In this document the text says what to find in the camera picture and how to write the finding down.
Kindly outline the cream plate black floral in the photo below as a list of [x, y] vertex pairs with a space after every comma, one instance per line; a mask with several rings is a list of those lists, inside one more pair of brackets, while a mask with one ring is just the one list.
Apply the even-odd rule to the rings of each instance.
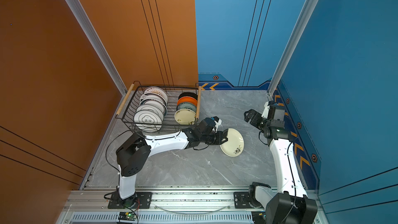
[[244, 150], [244, 139], [236, 129], [228, 129], [228, 141], [220, 145], [221, 150], [229, 157], [237, 157]]

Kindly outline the black wire dish rack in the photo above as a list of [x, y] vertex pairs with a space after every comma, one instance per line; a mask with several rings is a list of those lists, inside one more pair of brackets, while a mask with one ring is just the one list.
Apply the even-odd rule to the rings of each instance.
[[130, 85], [117, 110], [129, 130], [174, 133], [194, 125], [200, 116], [202, 87]]

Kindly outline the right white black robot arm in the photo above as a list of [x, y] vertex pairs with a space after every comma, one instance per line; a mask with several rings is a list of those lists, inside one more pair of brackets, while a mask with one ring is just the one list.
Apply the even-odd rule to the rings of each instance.
[[244, 112], [244, 119], [267, 139], [277, 173], [277, 193], [270, 197], [266, 185], [252, 183], [249, 188], [251, 204], [265, 208], [267, 224], [312, 224], [318, 206], [310, 199], [302, 184], [294, 156], [294, 136], [285, 129], [285, 111], [272, 106], [268, 117], [255, 110]]

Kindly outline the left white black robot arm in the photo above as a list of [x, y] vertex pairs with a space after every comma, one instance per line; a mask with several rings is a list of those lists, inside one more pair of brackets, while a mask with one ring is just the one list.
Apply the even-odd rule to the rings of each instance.
[[228, 129], [218, 131], [213, 126], [195, 126], [160, 136], [134, 132], [116, 151], [119, 184], [114, 201], [122, 208], [133, 207], [138, 202], [136, 178], [149, 157], [172, 150], [196, 150], [202, 143], [222, 145], [229, 140], [228, 134]]

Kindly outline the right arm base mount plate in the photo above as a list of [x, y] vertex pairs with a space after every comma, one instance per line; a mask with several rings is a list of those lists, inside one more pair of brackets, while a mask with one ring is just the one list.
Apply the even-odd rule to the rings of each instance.
[[234, 207], [236, 209], [246, 209], [246, 208], [253, 208], [249, 202], [249, 193], [248, 192], [234, 192]]

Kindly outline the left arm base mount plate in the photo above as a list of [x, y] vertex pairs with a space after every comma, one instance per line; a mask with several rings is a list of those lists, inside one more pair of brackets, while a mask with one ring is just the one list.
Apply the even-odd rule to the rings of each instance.
[[152, 200], [151, 192], [136, 192], [134, 195], [121, 199], [118, 191], [108, 193], [104, 196], [108, 201], [109, 209], [149, 209]]

